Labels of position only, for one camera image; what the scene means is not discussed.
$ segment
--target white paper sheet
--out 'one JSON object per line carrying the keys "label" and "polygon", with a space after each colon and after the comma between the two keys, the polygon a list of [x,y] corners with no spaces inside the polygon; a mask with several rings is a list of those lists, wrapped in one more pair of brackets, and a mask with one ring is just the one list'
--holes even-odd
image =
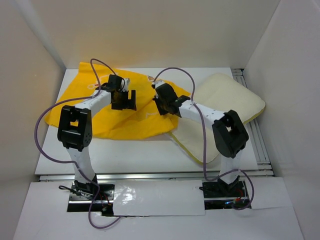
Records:
{"label": "white paper sheet", "polygon": [[116,216],[205,215],[201,186],[201,180],[117,181],[113,212]]}
{"label": "white paper sheet", "polygon": [[[282,177],[252,177],[251,180],[254,186],[254,199],[251,203],[252,209],[292,206]],[[245,184],[248,190],[248,195],[251,198],[252,189],[247,179],[245,180]]]}

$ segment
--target metal frame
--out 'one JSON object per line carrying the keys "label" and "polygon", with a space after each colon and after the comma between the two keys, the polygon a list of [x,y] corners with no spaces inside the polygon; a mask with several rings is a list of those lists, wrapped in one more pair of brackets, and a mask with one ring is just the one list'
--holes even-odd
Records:
{"label": "metal frame", "polygon": [[[241,69],[232,69],[233,79],[238,83],[247,87],[243,71]],[[252,142],[254,155],[258,163],[258,170],[247,171],[250,177],[274,177],[274,172],[267,154],[266,146],[262,138],[259,125],[256,119],[247,124],[248,134]],[[209,178],[217,177],[219,171],[209,171]],[[41,175],[40,182],[55,182],[55,181],[73,181],[74,175]],[[97,174],[99,183],[112,183],[115,180],[204,180],[203,172],[164,172],[164,173],[125,173],[125,174]]]}
{"label": "metal frame", "polygon": [[[232,69],[232,76],[235,81],[247,87],[243,71],[241,69]],[[264,140],[262,138],[260,128],[256,119],[250,121],[247,124],[248,134],[252,141],[252,146],[254,150],[255,157],[257,159],[257,163],[268,163],[270,164],[270,160],[267,154],[266,146]]]}

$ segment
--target white table surface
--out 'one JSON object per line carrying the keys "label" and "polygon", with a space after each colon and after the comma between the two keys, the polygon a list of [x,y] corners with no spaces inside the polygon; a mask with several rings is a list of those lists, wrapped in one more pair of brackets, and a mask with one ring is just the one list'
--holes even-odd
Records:
{"label": "white table surface", "polygon": [[[215,73],[224,73],[231,78],[233,77],[231,69],[228,67],[192,67],[184,69],[193,76],[196,85],[200,84],[206,77]],[[125,68],[125,70],[155,77],[162,68]],[[77,73],[78,69],[66,70],[58,98],[76,77]],[[169,70],[164,72],[161,78],[172,81],[189,92],[192,90],[191,81],[180,71]],[[68,161],[70,160],[70,156],[62,143],[58,141],[57,133],[58,129],[56,127],[49,126],[44,140],[43,150],[53,158]],[[194,162],[164,134],[140,141],[93,138],[89,146],[89,153],[92,167],[97,174],[202,171],[202,165]],[[240,167],[244,170],[256,170],[258,168],[251,140],[248,141],[246,148],[243,150]],[[219,171],[219,158],[209,163],[207,169],[209,171]],[[54,163],[41,155],[35,174],[74,174],[74,169],[70,164]]]}
{"label": "white table surface", "polygon": [[[303,240],[292,206],[206,210],[200,216],[126,217],[111,228],[97,230],[89,224],[87,212],[67,212],[69,192],[58,186],[70,184],[32,182],[14,240]],[[91,215],[98,226],[114,220],[99,212]]]}

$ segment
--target white wall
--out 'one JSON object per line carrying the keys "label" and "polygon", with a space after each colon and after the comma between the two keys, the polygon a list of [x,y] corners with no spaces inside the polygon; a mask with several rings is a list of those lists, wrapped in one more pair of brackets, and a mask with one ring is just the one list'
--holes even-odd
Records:
{"label": "white wall", "polygon": [[[9,0],[0,1],[0,239],[11,240],[39,152],[38,115],[57,96],[62,71]],[[41,141],[47,128],[40,127]]]}
{"label": "white wall", "polygon": [[281,0],[245,68],[249,89],[266,101],[259,126],[306,240],[320,236],[319,3]]}
{"label": "white wall", "polygon": [[244,68],[279,0],[26,0],[67,68]]}

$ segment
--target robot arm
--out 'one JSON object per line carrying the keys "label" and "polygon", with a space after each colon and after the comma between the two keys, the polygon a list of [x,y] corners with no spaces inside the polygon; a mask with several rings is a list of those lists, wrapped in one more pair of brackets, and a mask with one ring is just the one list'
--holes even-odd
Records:
{"label": "robot arm", "polygon": [[[174,89],[162,80],[154,82],[152,87],[156,91],[153,100],[161,115],[170,113],[201,123],[199,112],[188,96],[178,97]],[[202,112],[205,126],[213,131],[215,146],[222,154],[220,175],[238,169],[241,150],[249,139],[239,115],[233,110],[223,112],[198,103],[196,105]],[[221,179],[231,187],[238,176],[238,173],[234,172]]]}
{"label": "robot arm", "polygon": [[[97,175],[91,166],[89,144],[92,140],[92,118],[104,107],[111,104],[111,109],[136,110],[136,91],[131,91],[129,99],[128,85],[130,80],[117,75],[109,75],[108,82],[101,85],[92,94],[92,98],[86,99],[75,106],[65,105],[61,110],[58,140],[67,148],[73,161],[90,180],[97,183]],[[74,184],[76,191],[93,194],[95,186],[88,182],[74,166]]]}

